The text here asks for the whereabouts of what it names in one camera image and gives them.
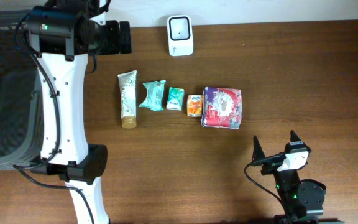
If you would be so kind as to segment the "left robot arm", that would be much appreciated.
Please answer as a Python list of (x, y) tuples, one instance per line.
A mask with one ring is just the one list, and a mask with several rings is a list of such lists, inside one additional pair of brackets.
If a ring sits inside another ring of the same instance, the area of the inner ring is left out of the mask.
[(71, 193), (78, 223), (109, 223), (101, 177), (108, 150), (85, 136), (83, 89), (90, 57), (131, 53), (127, 21), (107, 21), (109, 1), (48, 1), (25, 17), (26, 51), (41, 81), (44, 140), (38, 157), (22, 168), (56, 175)]

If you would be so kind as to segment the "red floral tissue pack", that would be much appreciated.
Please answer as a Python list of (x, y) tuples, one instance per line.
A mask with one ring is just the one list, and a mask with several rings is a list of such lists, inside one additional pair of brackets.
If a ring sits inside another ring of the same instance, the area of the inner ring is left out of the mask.
[(233, 88), (206, 87), (203, 90), (201, 125), (239, 129), (242, 121), (242, 93)]

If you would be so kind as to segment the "orange tissue pocket pack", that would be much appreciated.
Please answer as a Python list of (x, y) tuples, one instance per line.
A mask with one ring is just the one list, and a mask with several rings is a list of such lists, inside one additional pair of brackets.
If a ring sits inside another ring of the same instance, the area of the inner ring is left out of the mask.
[(188, 95), (186, 112), (189, 117), (201, 117), (203, 110), (203, 95)]

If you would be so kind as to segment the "green white tissue pocket pack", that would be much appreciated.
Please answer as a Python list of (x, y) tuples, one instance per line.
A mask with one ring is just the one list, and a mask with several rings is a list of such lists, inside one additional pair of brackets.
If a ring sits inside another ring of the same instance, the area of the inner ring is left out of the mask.
[(181, 111), (185, 90), (182, 88), (170, 87), (168, 91), (168, 99), (166, 108), (168, 110)]

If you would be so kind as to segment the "white cream tube gold cap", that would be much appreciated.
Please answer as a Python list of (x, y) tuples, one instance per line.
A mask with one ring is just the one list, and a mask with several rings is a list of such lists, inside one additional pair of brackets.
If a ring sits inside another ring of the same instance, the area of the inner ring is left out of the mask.
[(125, 129), (137, 126), (136, 80), (137, 70), (122, 73), (118, 76), (121, 94), (121, 122)]

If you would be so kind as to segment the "mint green wipes packet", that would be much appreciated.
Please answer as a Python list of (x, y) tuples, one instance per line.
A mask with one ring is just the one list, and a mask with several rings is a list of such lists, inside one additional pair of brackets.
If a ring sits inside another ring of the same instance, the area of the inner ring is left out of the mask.
[(152, 111), (163, 111), (162, 100), (166, 80), (143, 83), (147, 90), (145, 100), (139, 105), (140, 108), (148, 108)]

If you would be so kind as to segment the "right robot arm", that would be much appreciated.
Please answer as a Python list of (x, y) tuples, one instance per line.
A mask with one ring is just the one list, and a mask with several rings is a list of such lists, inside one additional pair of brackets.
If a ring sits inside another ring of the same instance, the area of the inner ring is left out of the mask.
[[(283, 152), (265, 156), (257, 136), (253, 137), (253, 154), (251, 163), (244, 168), (246, 177), (256, 186), (275, 197), (283, 208), (283, 215), (275, 215), (274, 223), (341, 223), (340, 220), (320, 220), (326, 186), (313, 179), (301, 180), (298, 171), (307, 165), (311, 149), (290, 131), (290, 142)], [(250, 166), (261, 167), (262, 175), (273, 175), (277, 193), (257, 183), (247, 170)]]

